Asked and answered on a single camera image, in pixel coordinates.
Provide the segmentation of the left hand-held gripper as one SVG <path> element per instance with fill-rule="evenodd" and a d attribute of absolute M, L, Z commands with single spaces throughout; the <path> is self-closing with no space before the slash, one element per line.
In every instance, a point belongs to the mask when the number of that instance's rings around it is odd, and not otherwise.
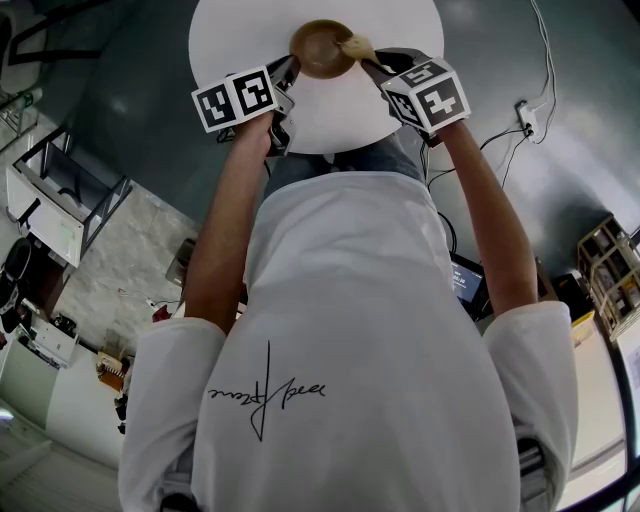
<path fill-rule="evenodd" d="M 300 70 L 299 59 L 286 55 L 266 66 L 229 74 L 193 91 L 191 97 L 204 130 L 212 133 L 233 128 L 271 112 L 268 155 L 286 155 L 295 135 L 295 125 L 290 117 L 295 102 L 287 91 L 294 85 Z"/>

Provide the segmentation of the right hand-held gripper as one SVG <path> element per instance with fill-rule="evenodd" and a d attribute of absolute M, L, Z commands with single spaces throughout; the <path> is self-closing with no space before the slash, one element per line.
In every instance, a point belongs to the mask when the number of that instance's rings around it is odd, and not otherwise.
<path fill-rule="evenodd" d="M 362 69 L 390 115 L 416 130 L 428 146 L 440 143 L 439 130 L 471 114 L 460 79 L 443 58 L 412 48 L 384 48 L 375 55 L 375 61 L 360 61 Z"/>

